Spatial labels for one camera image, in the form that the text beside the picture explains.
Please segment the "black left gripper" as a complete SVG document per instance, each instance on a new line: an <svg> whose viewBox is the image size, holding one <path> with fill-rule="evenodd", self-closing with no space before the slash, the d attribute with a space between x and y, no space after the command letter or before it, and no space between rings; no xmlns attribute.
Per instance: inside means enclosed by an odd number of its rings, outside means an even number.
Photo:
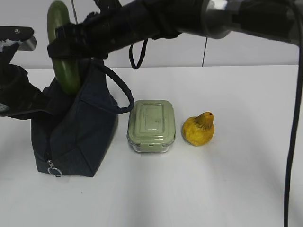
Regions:
<svg viewBox="0 0 303 227"><path fill-rule="evenodd" d="M14 118L47 118L58 114L55 100L28 82L21 92L21 104Z"/></svg>

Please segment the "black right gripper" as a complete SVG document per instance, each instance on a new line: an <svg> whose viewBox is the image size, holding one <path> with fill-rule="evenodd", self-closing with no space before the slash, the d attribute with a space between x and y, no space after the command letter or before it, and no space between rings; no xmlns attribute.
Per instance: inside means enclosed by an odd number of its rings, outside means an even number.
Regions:
<svg viewBox="0 0 303 227"><path fill-rule="evenodd" d="M52 59L107 59L108 54L98 51L89 41L83 23L66 23L54 29L55 38L48 47Z"/></svg>

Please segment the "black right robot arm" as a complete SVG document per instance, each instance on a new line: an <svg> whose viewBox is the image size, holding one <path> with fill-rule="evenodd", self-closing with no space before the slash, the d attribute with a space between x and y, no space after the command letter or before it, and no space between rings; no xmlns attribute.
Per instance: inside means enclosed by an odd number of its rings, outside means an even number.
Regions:
<svg viewBox="0 0 303 227"><path fill-rule="evenodd" d="M300 45L302 20L300 0L134 0L57 28L47 49L51 58L105 59L146 39L221 39L232 31Z"/></svg>

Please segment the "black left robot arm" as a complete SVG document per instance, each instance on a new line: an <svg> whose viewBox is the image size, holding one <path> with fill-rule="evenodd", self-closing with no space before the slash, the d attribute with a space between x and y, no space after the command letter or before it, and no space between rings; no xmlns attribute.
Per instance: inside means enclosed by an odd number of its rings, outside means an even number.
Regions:
<svg viewBox="0 0 303 227"><path fill-rule="evenodd" d="M0 70L0 115L19 120L59 115L55 99L29 82L27 71L9 64Z"/></svg>

